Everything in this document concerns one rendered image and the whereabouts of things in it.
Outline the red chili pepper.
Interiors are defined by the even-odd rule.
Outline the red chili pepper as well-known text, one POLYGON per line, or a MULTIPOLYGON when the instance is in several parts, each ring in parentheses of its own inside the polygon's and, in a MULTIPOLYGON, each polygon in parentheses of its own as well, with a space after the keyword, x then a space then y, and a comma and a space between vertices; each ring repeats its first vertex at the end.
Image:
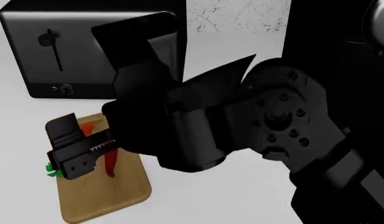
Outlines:
POLYGON ((104 154, 105 171, 108 177, 115 177, 115 166, 118 158, 118 150, 114 149, 104 154))

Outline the black toaster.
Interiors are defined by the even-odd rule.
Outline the black toaster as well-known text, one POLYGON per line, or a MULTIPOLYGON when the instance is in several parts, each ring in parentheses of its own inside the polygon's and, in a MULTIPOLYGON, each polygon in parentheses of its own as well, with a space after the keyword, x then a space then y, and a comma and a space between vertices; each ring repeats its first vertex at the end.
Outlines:
POLYGON ((9 0, 0 22, 31 97, 115 99, 116 72, 91 28, 157 12, 177 18, 181 81, 187 0, 9 0))

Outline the orange carrot with green leaves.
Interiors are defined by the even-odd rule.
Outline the orange carrot with green leaves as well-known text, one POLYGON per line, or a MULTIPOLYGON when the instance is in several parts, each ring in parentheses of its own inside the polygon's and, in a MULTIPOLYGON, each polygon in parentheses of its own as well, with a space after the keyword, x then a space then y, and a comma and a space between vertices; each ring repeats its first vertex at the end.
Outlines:
MULTIPOLYGON (((93 130, 93 123, 80 124, 79 128, 82 130, 82 132, 85 136, 89 136, 93 130)), ((61 169, 54 168, 50 162, 47 163, 47 165, 45 166, 45 169, 48 172, 47 175, 49 177, 63 178, 63 173, 62 173, 61 169)))

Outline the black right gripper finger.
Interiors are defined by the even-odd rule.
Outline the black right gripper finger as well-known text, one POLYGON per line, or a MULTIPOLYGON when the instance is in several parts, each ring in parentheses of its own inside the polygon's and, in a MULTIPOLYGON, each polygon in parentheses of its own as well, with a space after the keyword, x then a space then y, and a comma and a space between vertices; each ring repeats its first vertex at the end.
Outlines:
POLYGON ((60 163, 64 179, 73 180, 95 170, 96 158, 93 156, 77 156, 60 163))
POLYGON ((49 121, 45 130, 53 150, 82 148, 85 135, 79 127, 75 113, 49 121))

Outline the wooden cutting board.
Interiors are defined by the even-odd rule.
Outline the wooden cutting board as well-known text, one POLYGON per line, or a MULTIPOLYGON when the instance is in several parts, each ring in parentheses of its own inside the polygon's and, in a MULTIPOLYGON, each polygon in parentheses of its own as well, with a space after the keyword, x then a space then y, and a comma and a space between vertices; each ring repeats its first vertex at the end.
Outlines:
MULTIPOLYGON (((93 123, 89 136, 108 128, 101 113, 77 118, 78 124, 93 123)), ((57 179, 62 218, 69 224, 79 224, 130 207, 148 199, 151 184, 138 154, 118 150, 115 177, 105 171, 104 155, 98 158, 95 170, 77 179, 57 179)))

